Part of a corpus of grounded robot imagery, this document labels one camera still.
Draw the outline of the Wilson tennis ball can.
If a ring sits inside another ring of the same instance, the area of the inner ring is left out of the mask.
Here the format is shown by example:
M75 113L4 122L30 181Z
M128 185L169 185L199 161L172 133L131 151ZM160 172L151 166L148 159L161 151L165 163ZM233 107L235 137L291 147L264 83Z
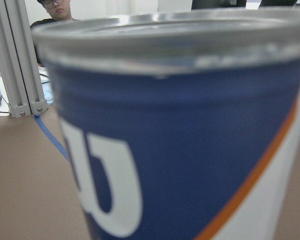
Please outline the Wilson tennis ball can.
M300 141L300 8L44 24L93 240L271 240Z

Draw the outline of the aluminium frame post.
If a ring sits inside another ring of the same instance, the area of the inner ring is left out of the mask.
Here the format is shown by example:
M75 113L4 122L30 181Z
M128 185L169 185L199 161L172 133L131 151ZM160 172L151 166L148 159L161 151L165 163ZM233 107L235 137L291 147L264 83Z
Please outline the aluminium frame post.
M48 109L23 0L0 0L0 73L12 117Z

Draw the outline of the person in black shirt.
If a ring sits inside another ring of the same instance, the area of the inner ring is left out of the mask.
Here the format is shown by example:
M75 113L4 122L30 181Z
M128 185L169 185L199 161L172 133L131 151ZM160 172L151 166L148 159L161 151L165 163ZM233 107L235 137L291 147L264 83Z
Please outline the person in black shirt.
M31 30L44 24L60 21L76 21L72 17L70 0L37 0L37 2L45 9L50 18L35 21L30 25Z

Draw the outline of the black computer monitor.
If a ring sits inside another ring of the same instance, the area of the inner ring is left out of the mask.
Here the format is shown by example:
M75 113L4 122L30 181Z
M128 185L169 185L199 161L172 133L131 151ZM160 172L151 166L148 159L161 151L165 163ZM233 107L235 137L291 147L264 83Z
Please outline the black computer monitor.
M247 0L193 0L191 10L245 8Z

